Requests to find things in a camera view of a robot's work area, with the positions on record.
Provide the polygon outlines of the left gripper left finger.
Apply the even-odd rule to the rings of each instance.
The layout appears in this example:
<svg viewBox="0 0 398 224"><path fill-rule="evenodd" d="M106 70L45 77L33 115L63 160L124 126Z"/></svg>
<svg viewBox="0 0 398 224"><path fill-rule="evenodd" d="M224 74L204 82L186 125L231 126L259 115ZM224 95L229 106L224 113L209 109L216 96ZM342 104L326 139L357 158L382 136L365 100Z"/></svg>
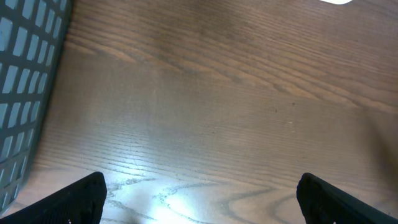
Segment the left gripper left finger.
<svg viewBox="0 0 398 224"><path fill-rule="evenodd" d="M107 196L104 175L94 172L1 219L1 224L99 224Z"/></svg>

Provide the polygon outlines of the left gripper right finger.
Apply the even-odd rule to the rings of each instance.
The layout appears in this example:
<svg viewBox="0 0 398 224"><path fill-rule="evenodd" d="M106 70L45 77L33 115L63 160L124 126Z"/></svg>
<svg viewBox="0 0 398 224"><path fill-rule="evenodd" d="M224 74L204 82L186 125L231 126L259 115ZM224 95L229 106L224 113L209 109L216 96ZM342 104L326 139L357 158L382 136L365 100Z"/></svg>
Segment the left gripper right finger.
<svg viewBox="0 0 398 224"><path fill-rule="evenodd" d="M296 196L307 224L397 224L396 218L375 209L311 173L302 175Z"/></svg>

